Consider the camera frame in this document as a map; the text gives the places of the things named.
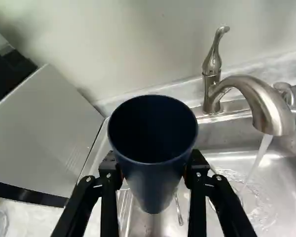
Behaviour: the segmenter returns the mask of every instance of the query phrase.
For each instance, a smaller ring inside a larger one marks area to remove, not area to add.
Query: brushed nickel faucet
[[[257,130],[273,136],[292,133],[295,129],[295,118],[276,89],[249,75],[234,75],[221,80],[219,42],[229,29],[228,26],[222,26],[216,30],[213,45],[202,66],[205,85],[204,113],[219,113],[221,98],[235,87],[248,101],[253,126]]]

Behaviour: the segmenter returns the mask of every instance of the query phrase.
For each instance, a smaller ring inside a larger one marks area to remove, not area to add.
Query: running water
[[[259,166],[264,154],[266,153],[266,150],[267,150],[268,146],[270,145],[272,139],[273,139],[272,135],[265,134],[263,136],[263,139],[262,139],[262,142],[261,142],[261,145],[260,145],[256,160],[255,160],[252,168],[249,171],[249,174],[247,175],[247,177],[246,177],[246,179],[244,181],[244,185],[243,185],[242,189],[240,190],[239,195],[242,194],[243,190],[247,186],[247,183],[250,180],[251,176],[253,175],[254,171],[258,168],[258,166]]]

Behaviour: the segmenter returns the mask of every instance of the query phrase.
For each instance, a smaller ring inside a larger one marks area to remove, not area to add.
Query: navy blue cup
[[[169,206],[197,132],[189,107],[168,96],[138,96],[113,112],[109,141],[143,211],[156,214]]]

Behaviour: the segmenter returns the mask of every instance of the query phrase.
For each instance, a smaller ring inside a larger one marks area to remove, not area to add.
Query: metal panel
[[[0,101],[0,182],[69,197],[104,118],[52,66]]]

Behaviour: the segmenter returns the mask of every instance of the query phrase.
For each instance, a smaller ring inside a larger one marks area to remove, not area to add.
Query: wall
[[[223,68],[296,50],[296,0],[0,0],[0,32],[91,103],[199,74],[220,25]]]

